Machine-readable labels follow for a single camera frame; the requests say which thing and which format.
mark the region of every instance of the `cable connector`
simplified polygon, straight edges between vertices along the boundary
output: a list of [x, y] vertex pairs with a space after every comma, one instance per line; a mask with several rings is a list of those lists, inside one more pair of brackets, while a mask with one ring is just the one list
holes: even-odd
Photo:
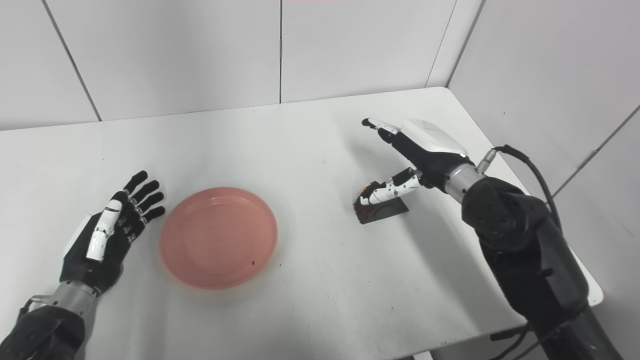
[[496, 146], [496, 147], [494, 147], [494, 149], [498, 150], [498, 151], [501, 151], [501, 152], [504, 152], [505, 154], [511, 155], [514, 158], [516, 158], [516, 159], [518, 159], [518, 160], [520, 160], [522, 162], [526, 162], [527, 160], [529, 160], [529, 157], [527, 155], [525, 155], [524, 152], [522, 152], [522, 151], [520, 151], [520, 150], [518, 150], [518, 149], [516, 149], [514, 147], [511, 147], [511, 146], [509, 146], [507, 144], [504, 144], [503, 146]]
[[478, 172], [478, 174], [484, 174], [486, 169], [489, 168], [489, 165], [491, 165], [491, 162], [493, 161], [493, 159], [495, 159], [495, 155], [497, 153], [498, 153], [498, 150], [496, 149], [491, 149], [486, 152], [486, 155], [484, 155], [484, 157], [482, 158], [478, 166], [476, 166], [476, 171]]

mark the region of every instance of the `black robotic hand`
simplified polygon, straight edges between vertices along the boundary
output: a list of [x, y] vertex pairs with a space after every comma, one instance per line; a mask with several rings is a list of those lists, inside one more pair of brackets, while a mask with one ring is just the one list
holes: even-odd
[[87, 258], [92, 234], [102, 213], [91, 216], [80, 235], [65, 256], [60, 274], [60, 282], [78, 281], [92, 287], [100, 295], [112, 287], [122, 273], [122, 261], [131, 243], [142, 233], [146, 225], [164, 214], [164, 207], [152, 208], [164, 199], [159, 192], [160, 183], [153, 180], [133, 191], [147, 180], [148, 174], [142, 170], [134, 175], [123, 190], [112, 200], [122, 204], [122, 211], [104, 248], [104, 259], [96, 261]]
[[134, 175], [104, 211], [80, 225], [65, 256], [58, 289], [27, 301], [13, 331], [0, 343], [0, 360], [75, 358], [85, 341], [87, 310], [120, 277], [131, 243], [151, 220], [164, 214], [162, 206], [153, 208], [164, 198], [157, 181], [133, 193], [147, 178], [146, 171]]

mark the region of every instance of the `robotic hand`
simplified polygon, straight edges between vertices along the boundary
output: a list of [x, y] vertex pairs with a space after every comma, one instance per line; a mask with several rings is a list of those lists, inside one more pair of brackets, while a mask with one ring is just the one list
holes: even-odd
[[149, 210], [164, 198], [156, 180], [133, 192], [147, 178], [146, 171], [137, 173], [101, 213], [83, 220], [64, 257], [58, 289], [27, 301], [0, 344], [0, 359], [75, 357], [84, 342], [84, 317], [96, 298], [117, 282], [131, 243], [164, 214], [162, 206]]
[[374, 119], [362, 124], [417, 168], [360, 196], [362, 205], [404, 195], [417, 184], [448, 193], [461, 204], [462, 220], [476, 230], [509, 305], [527, 319], [549, 359], [622, 359], [589, 307], [587, 281], [557, 213], [541, 199], [484, 175], [498, 150], [528, 161], [524, 154], [508, 145], [496, 147], [476, 167], [460, 144], [429, 122], [407, 120], [401, 128]]

